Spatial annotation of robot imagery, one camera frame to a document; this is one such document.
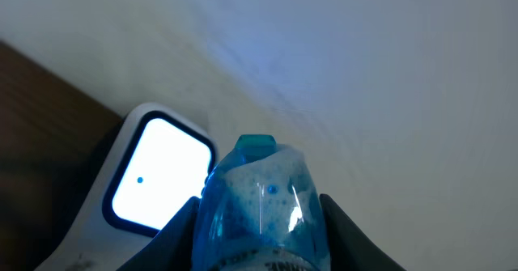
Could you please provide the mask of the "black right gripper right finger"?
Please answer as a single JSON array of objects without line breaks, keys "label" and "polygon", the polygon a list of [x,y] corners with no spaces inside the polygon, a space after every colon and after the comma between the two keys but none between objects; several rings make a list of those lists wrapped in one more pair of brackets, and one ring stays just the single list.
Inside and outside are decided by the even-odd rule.
[{"label": "black right gripper right finger", "polygon": [[332,271],[405,271],[378,248],[327,194],[319,196]]}]

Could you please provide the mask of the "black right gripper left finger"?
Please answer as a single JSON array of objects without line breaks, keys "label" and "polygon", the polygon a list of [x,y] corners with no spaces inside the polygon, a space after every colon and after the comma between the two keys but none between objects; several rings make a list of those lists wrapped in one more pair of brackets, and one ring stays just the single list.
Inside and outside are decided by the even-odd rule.
[{"label": "black right gripper left finger", "polygon": [[200,199],[191,197],[140,252],[117,271],[190,271]]}]

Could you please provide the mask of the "teal mouthwash bottle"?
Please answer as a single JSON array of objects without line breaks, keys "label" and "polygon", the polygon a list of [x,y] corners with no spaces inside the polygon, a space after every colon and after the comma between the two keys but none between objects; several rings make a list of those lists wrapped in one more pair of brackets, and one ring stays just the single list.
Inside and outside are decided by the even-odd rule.
[{"label": "teal mouthwash bottle", "polygon": [[206,182],[192,268],[331,268],[323,211],[300,151],[271,135],[238,138]]}]

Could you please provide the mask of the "white barcode scanner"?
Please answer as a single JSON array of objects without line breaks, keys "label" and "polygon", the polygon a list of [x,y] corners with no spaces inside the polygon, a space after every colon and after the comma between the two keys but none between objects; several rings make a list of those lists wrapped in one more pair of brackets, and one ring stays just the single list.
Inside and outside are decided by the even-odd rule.
[{"label": "white barcode scanner", "polygon": [[205,126],[157,103],[129,112],[70,229],[40,270],[115,270],[191,197],[217,151]]}]

